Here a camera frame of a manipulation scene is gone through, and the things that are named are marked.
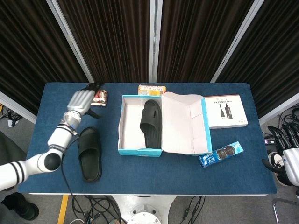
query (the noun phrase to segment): white box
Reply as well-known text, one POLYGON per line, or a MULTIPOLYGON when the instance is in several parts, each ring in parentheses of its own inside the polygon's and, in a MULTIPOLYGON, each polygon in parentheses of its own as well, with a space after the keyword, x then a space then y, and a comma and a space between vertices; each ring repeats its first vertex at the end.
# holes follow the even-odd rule
POLYGON ((239 95, 205 97, 210 129, 243 127, 248 124, 239 95))
POLYGON ((166 92, 160 96, 122 96, 118 150, 121 155, 160 156, 162 151, 189 155, 212 151, 203 97, 166 92), (162 147, 145 148, 139 125, 147 100, 154 99, 162 111, 162 147))

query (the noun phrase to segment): chair leg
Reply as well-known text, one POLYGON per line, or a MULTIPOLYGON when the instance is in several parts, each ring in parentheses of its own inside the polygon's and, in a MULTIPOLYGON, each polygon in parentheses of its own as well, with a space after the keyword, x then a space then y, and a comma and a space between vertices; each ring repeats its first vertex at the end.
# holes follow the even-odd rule
POLYGON ((273 211, 274 211, 274 215, 275 215, 275 219, 276 219, 277 224, 279 224, 279 218, 278 218, 277 209, 276 209, 277 202, 283 202, 283 203, 299 206, 298 202, 293 202, 293 201, 285 200, 285 199, 282 199, 282 198, 274 198, 272 200, 272 205, 273 205, 273 211))

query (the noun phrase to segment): blue packaging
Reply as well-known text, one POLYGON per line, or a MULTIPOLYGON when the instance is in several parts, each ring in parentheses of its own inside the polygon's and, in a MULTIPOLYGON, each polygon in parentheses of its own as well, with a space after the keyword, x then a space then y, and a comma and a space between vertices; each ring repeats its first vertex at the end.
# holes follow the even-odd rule
POLYGON ((237 142, 229 144, 225 147, 217 149, 217 150, 213 151, 212 153, 209 153, 206 155, 200 155, 199 162, 200 162, 201 167, 205 168, 209 165, 212 165, 213 163, 221 162, 222 160, 232 157, 233 155, 239 154, 243 151, 244 150, 243 150, 242 146, 237 141, 237 142))

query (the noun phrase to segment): black shoe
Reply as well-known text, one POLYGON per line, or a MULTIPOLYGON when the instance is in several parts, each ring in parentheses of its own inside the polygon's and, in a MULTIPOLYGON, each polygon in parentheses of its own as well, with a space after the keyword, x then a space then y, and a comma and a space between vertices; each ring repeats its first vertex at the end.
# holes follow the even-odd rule
POLYGON ((17 192, 6 196, 1 203, 7 206, 8 209, 13 209, 20 217, 26 220, 33 220, 39 214, 38 207, 26 201, 25 197, 17 192))

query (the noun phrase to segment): snack package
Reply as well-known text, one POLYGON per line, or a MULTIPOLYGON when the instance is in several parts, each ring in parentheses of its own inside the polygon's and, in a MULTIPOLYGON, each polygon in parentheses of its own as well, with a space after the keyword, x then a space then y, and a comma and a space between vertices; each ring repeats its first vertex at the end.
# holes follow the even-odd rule
POLYGON ((242 146, 237 141, 237 142, 229 144, 225 147, 217 149, 217 150, 213 151, 212 153, 209 153, 206 155, 200 155, 199 162, 200 162, 201 167, 205 168, 207 166, 212 165, 213 163, 221 162, 222 160, 229 158, 233 155, 239 154, 243 151, 244 150, 243 150, 242 146))
POLYGON ((106 106, 108 100, 108 91, 107 90, 99 90, 90 105, 93 106, 106 106))
POLYGON ((139 85, 138 95, 161 96, 166 92, 166 87, 162 85, 139 85))

